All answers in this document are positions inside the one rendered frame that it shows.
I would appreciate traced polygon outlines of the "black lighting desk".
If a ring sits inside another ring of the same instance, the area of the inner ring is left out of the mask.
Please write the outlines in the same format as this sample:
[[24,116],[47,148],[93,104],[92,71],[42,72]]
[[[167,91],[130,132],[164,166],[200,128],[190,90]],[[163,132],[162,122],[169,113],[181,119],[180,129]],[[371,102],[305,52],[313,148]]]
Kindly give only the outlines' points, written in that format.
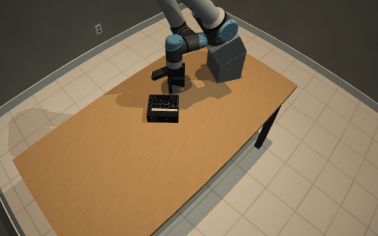
[[[152,102],[152,103],[151,103]],[[147,122],[177,123],[179,121],[179,95],[149,94]]]

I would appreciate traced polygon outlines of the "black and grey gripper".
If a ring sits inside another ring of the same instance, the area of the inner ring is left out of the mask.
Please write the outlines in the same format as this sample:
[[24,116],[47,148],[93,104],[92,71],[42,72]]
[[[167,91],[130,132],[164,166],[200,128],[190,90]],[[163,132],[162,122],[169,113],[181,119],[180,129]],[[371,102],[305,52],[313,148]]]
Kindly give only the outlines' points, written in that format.
[[[182,63],[182,66],[179,69],[170,69],[168,67],[167,67],[167,69],[169,71],[173,72],[172,74],[167,76],[168,77],[168,85],[169,85],[169,94],[171,95],[171,97],[173,97],[174,93],[181,92],[180,88],[184,87],[185,63]],[[174,71],[176,71],[176,72],[174,72]]]

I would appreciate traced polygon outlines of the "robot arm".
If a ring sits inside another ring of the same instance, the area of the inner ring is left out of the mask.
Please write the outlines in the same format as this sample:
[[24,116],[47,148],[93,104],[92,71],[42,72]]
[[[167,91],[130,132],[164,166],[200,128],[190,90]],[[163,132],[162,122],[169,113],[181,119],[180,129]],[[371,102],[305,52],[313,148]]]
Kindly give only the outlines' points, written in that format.
[[211,0],[180,0],[192,11],[193,17],[203,30],[197,33],[187,26],[176,0],[157,1],[173,34],[165,40],[166,66],[152,72],[153,81],[172,74],[167,67],[179,69],[182,66],[183,54],[200,50],[207,44],[222,45],[233,39],[238,32],[238,23],[222,8],[214,6]]

